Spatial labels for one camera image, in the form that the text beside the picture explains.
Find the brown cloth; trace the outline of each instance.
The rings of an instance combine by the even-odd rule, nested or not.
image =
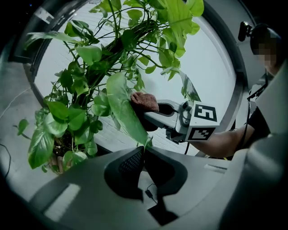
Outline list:
[[[131,105],[146,131],[151,132],[158,128],[144,118],[145,112],[159,112],[156,98],[152,94],[144,94],[142,92],[131,94]]]

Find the pothos plant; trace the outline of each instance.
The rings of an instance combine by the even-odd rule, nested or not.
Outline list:
[[[85,22],[71,20],[64,33],[30,33],[26,48],[37,39],[57,39],[73,56],[68,67],[55,74],[58,80],[44,97],[47,107],[35,112],[36,129],[28,150],[31,168],[42,166],[46,171],[53,154],[63,157],[64,170],[95,156],[94,135],[103,129],[101,116],[111,116],[117,129],[122,127],[138,143],[151,145],[152,139],[130,105],[133,90],[145,87],[143,71],[152,74],[162,68],[161,74],[169,75],[168,80],[179,74],[183,96],[199,101],[192,82],[180,71],[178,58],[185,53],[187,35],[199,30],[192,17],[203,10],[203,0],[126,0],[123,5],[120,0],[103,0],[90,10],[103,14],[95,31]],[[127,27],[121,27],[124,13],[129,17]],[[107,26],[113,31],[99,36]],[[101,41],[108,37],[114,40],[103,46]],[[158,53],[159,62],[144,51]],[[127,81],[135,83],[133,90]],[[28,122],[21,120],[18,135],[24,135],[27,126]]]

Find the black mesh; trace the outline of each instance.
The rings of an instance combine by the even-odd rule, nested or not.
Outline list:
[[[144,165],[142,151],[134,154],[119,166],[119,172],[124,180],[134,186],[138,186],[140,173]]]

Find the black shirt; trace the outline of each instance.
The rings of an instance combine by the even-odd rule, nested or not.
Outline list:
[[[270,133],[269,127],[258,108],[256,108],[254,113],[249,118],[248,124],[251,125],[255,131],[245,144],[244,148],[248,148],[252,143],[261,138],[267,137]]]

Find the person's arm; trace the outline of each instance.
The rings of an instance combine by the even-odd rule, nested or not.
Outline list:
[[[212,157],[222,158],[232,156],[235,153],[238,143],[241,141],[244,130],[245,125],[235,131],[214,133],[208,141],[190,142],[190,144],[196,149]],[[251,125],[248,125],[243,146],[253,133],[254,128]]]

